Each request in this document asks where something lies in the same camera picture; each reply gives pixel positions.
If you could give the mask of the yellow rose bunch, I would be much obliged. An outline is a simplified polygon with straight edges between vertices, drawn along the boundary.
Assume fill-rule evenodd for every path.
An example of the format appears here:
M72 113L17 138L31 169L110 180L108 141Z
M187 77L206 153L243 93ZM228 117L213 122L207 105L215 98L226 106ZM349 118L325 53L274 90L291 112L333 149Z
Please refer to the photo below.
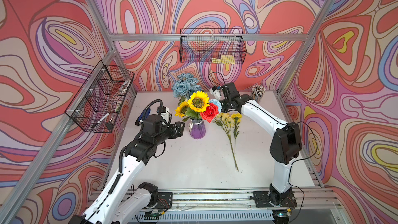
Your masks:
M234 159L234 152L233 152L233 148L234 148L234 137L233 137L233 132L232 132L232 127L231 124L233 124L233 119L231 118L232 114L228 114L228 113L220 113L218 116L216 116L216 118L214 119L214 123L219 126L227 135L228 139L229 139L229 143L230 143L230 147L231 147L231 152L232 152L232 156L233 156L233 160L234 160L234 165L235 165L235 171L238 172L239 168L238 168L238 164L237 164L237 160Z

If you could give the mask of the small yellow sunflower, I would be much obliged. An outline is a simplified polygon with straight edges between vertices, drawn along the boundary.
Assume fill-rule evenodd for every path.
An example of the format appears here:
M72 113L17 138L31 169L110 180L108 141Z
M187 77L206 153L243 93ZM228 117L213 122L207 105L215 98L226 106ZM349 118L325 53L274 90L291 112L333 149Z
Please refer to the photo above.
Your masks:
M190 110L190 106L189 106L188 102L183 101L176 108L175 116L181 117L181 118L188 118L189 117L189 115L187 115L188 110Z

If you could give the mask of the large yellow sunflower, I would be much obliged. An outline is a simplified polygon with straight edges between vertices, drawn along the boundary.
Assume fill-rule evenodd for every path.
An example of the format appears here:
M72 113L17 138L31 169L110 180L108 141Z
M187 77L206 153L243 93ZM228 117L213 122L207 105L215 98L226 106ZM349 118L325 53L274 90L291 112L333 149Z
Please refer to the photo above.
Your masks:
M209 107L208 94L203 91L197 91L193 93L188 100L188 105L195 112L205 112L206 109Z

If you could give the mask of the purple glass vase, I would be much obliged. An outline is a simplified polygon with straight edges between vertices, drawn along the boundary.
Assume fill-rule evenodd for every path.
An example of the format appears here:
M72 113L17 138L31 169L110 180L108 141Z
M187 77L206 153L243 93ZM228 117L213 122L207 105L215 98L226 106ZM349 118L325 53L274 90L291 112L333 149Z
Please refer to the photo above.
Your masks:
M193 139L199 140L202 139L206 135L206 128L203 119L200 120L191 120L189 125L189 134Z

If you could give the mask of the yellow carnation flower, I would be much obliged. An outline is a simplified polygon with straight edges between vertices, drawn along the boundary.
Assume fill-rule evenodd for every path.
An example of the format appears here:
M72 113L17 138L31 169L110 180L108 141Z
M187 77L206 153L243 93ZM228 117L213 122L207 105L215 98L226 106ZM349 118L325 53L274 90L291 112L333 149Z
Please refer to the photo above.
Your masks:
M232 114L231 118L233 119L233 124L231 124L233 137L234 137L234 148L233 148L234 153L233 154L234 154L234 159L236 159L236 140L239 135L239 125L241 122L242 114L240 114L240 113Z

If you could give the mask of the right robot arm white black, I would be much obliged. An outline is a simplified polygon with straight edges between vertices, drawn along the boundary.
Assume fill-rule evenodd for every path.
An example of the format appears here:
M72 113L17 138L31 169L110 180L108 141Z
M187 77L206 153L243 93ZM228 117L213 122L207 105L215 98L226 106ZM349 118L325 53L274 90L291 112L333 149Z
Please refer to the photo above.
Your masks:
M302 150L299 126L295 122L288 123L274 116L251 96L241 95L234 83L213 86L210 94L220 101L222 113L236 111L252 119L272 136L269 152L275 163L267 197L271 206L282 206L292 193L291 169Z

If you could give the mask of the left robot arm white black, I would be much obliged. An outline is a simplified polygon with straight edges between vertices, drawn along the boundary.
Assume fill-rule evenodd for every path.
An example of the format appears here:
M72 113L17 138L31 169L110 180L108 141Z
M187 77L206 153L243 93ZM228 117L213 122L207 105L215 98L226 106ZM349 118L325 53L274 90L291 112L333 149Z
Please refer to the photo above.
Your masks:
M74 215L71 224L127 224L146 207L156 206L157 186L144 182L136 193L123 202L134 179L154 157L157 147L168 139L183 136L185 124L171 123L162 115L149 115L141 120L136 137L121 149L118 169L96 200L82 215Z

